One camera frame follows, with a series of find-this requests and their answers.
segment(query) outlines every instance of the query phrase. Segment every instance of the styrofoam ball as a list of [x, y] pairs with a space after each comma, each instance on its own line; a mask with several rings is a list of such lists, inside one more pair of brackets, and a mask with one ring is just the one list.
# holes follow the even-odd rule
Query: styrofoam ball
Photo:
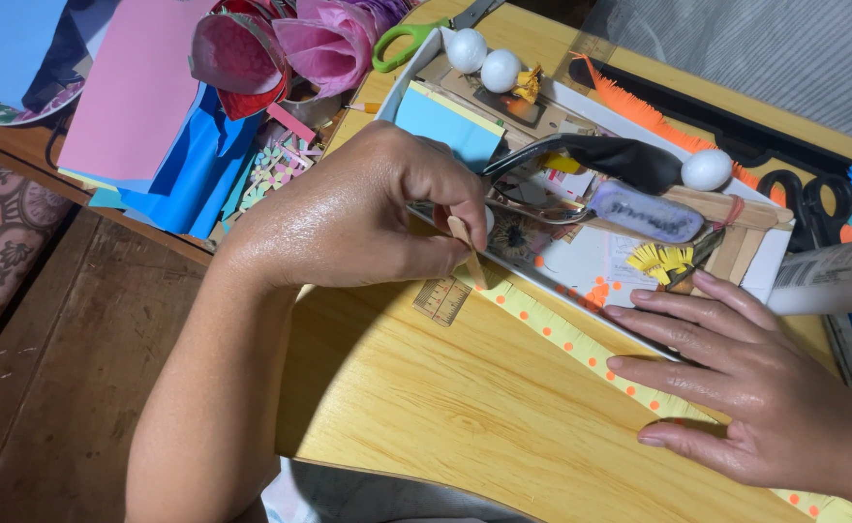
[[712, 191], [733, 176], [733, 159], [719, 149], [692, 154], [681, 166], [681, 181], [696, 191]]
[[470, 75], [481, 69], [481, 64], [484, 63], [484, 58], [487, 56], [487, 42], [474, 29], [460, 29], [449, 40], [448, 46], [445, 47], [445, 53], [448, 55], [448, 62], [452, 64], [452, 67]]
[[498, 49], [485, 58], [481, 66], [481, 83], [492, 93], [505, 93], [516, 87], [523, 65], [512, 51]]
[[494, 212], [488, 206], [485, 206], [485, 217], [487, 217], [487, 233], [490, 234], [490, 230], [494, 228]]

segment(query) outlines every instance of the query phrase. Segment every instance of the green scissor handle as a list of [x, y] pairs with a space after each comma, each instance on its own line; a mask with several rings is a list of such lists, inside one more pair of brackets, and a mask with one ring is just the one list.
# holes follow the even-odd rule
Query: green scissor handle
[[[379, 73], [389, 73], [390, 71], [393, 71], [413, 58], [413, 55], [417, 54], [417, 49], [419, 49], [420, 46], [423, 45], [423, 42], [426, 41], [426, 37], [429, 36], [429, 33], [433, 29], [442, 26], [448, 27], [448, 18], [442, 18], [432, 23], [402, 23], [388, 29], [384, 36], [382, 36], [380, 40], [374, 44], [374, 48], [371, 50], [371, 65], [373, 65], [375, 71], [378, 71]], [[381, 57], [384, 54], [384, 49], [391, 42], [397, 40], [397, 38], [402, 34], [409, 34], [410, 36], [413, 36], [413, 43], [407, 46], [406, 49], [397, 53], [396, 56], [391, 58], [389, 61], [385, 62], [382, 60]]]

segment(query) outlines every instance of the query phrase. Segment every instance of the black scissors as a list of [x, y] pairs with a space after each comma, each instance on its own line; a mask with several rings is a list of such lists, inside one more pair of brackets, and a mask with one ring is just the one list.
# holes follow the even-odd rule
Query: black scissors
[[[848, 180], [827, 174], [817, 176], [804, 185], [794, 171], [779, 169], [762, 177], [757, 190], [770, 197], [775, 184], [784, 187], [788, 208], [794, 211], [797, 220], [788, 252], [804, 252], [841, 243], [839, 230], [852, 216], [852, 184]], [[823, 187], [832, 191], [836, 198], [836, 210], [832, 214], [823, 207], [820, 198]]]

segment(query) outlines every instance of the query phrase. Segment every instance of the light wood tabletop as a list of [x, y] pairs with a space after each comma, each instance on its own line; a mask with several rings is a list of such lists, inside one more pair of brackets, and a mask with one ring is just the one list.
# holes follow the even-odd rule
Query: light wood tabletop
[[[431, 0], [408, 21], [452, 16], [470, 2]], [[549, 72], [576, 34], [509, 5], [477, 29], [490, 47], [509, 48]], [[700, 89], [698, 78], [629, 52], [615, 59], [622, 63], [611, 64], [632, 64], [643, 77], [671, 76], [684, 92]], [[394, 80], [393, 73], [372, 73], [357, 101], [383, 101]], [[844, 152], [852, 156], [850, 138], [834, 131], [738, 98], [728, 103], [730, 110], [764, 112], [766, 125], [792, 128], [802, 138], [848, 143]], [[348, 113], [330, 148], [371, 119]], [[414, 226], [434, 233], [422, 222]], [[613, 352], [651, 354], [483, 261]], [[767, 490], [639, 445], [636, 432], [655, 421], [654, 414], [484, 298], [468, 298], [451, 327], [433, 323], [412, 307], [421, 286], [316, 289], [301, 300], [279, 412], [281, 455], [447, 485], [548, 523], [810, 520]], [[817, 318], [787, 318], [786, 325], [835, 370]]]

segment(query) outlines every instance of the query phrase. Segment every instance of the pencil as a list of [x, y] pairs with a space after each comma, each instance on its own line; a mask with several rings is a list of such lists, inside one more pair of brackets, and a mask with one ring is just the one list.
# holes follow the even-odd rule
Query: pencil
[[369, 114], [377, 113], [380, 110], [379, 103], [353, 103], [352, 105], [346, 105], [345, 107], [355, 111], [364, 111]]

